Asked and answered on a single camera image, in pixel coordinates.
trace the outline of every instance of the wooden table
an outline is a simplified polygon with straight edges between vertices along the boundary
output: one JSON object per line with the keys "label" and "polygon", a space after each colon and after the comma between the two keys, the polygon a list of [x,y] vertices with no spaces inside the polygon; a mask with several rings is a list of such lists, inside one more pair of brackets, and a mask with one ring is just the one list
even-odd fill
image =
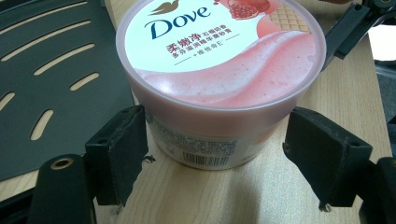
{"label": "wooden table", "polygon": [[[108,0],[115,26],[135,0]],[[324,31],[347,6],[300,1]],[[365,37],[341,61],[320,74],[299,106],[337,122],[374,147],[371,160],[390,156],[386,122],[370,42]],[[282,151],[287,119],[253,161],[226,171],[202,171],[172,160],[148,133],[154,163],[144,163],[127,205],[96,208],[99,223],[359,223],[361,200],[352,208],[318,210],[318,198]],[[0,183],[0,201],[35,185],[36,172]]]}

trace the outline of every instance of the product label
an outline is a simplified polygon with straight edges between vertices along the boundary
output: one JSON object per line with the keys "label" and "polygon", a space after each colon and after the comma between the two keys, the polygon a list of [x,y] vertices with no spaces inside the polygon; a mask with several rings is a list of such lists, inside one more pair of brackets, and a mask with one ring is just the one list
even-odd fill
{"label": "product label", "polygon": [[214,3],[149,3],[133,18],[125,36],[133,67],[156,72],[204,69],[230,60],[258,39],[256,25],[264,14],[238,21],[227,7]]}
{"label": "product label", "polygon": [[177,161],[202,169],[227,169],[254,158],[271,134],[219,138],[198,136],[171,129],[147,115],[148,125],[158,146]]}
{"label": "product label", "polygon": [[130,21],[125,50],[150,86],[196,105],[241,107],[304,81],[316,46],[278,0],[154,0]]}

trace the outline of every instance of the dove logo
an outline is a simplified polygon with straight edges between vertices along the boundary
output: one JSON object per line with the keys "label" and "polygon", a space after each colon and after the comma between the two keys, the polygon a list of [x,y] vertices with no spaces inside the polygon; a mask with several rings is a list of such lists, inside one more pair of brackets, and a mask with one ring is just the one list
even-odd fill
{"label": "dove logo", "polygon": [[195,22],[198,18],[210,16],[210,12],[207,11],[207,7],[200,7],[197,11],[193,11],[191,15],[184,14],[175,17],[172,21],[168,20],[156,20],[150,21],[145,25],[145,28],[149,27],[152,39],[156,39],[160,36],[168,34],[174,27],[180,28],[186,26],[189,22]]}

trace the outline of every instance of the slot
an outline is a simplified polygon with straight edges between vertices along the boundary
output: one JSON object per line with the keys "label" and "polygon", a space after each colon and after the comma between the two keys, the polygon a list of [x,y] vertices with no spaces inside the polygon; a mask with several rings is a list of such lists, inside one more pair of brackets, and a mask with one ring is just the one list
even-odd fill
{"label": "slot", "polygon": [[43,66],[41,66],[39,69],[35,70],[35,72],[33,73],[33,75],[35,76],[39,76],[41,74],[43,74],[45,71],[49,70],[51,67],[55,66],[57,63],[61,63],[62,61],[81,53],[82,51],[85,51],[87,49],[91,49],[94,47],[94,44],[89,44],[89,45],[85,45],[83,47],[80,47],[78,49],[73,49],[70,52],[67,52],[66,54],[50,61],[49,63],[44,64]]}
{"label": "slot", "polygon": [[49,38],[51,38],[53,36],[59,35],[59,34],[61,34],[63,32],[78,28],[80,26],[83,26],[83,25],[86,25],[86,24],[89,24],[89,23],[91,23],[91,21],[82,21],[82,22],[79,22],[79,23],[64,27],[64,28],[62,28],[60,30],[57,30],[57,31],[54,31],[52,33],[49,33],[47,35],[43,35],[43,36],[39,37],[38,39],[36,39],[36,40],[34,40],[32,42],[29,42],[28,44],[25,44],[22,47],[20,47],[18,49],[15,49],[14,51],[10,52],[8,55],[4,56],[1,59],[1,62],[5,62],[5,61],[11,59],[12,57],[16,56],[17,54],[23,52],[26,49],[29,49],[30,47],[32,47],[32,46],[34,46],[34,45],[36,45],[36,44],[38,44],[38,43],[40,43],[40,42],[42,42],[42,41],[44,41],[46,39],[49,39]]}
{"label": "slot", "polygon": [[70,91],[76,91],[79,88],[83,87],[87,83],[93,81],[94,79],[99,77],[99,73],[92,73],[87,75],[86,77],[80,79],[79,81],[75,82],[73,85],[70,86]]}
{"label": "slot", "polygon": [[41,137],[52,115],[53,110],[49,109],[44,111],[33,128],[32,134],[30,135],[30,140],[35,141]]}

